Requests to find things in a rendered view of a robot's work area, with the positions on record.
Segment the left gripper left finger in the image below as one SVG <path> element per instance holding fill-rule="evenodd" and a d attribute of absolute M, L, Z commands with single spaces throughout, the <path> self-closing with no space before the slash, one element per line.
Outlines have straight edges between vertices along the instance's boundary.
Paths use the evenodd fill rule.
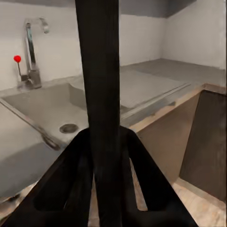
<path fill-rule="evenodd" d="M 87 227 L 93 173 L 88 127 L 77 134 L 1 227 Z"/>

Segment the poster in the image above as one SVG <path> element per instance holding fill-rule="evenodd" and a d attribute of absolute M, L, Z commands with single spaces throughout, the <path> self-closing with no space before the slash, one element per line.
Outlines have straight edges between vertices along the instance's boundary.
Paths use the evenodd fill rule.
<path fill-rule="evenodd" d="M 100 227 L 122 227 L 119 0 L 75 0 Z"/>

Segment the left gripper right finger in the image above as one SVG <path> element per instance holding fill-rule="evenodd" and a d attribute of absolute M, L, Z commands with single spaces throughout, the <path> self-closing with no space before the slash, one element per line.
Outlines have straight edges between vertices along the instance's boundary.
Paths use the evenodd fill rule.
<path fill-rule="evenodd" d="M 120 126 L 122 227 L 198 227 L 137 134 Z M 130 158 L 148 208 L 137 208 Z"/>

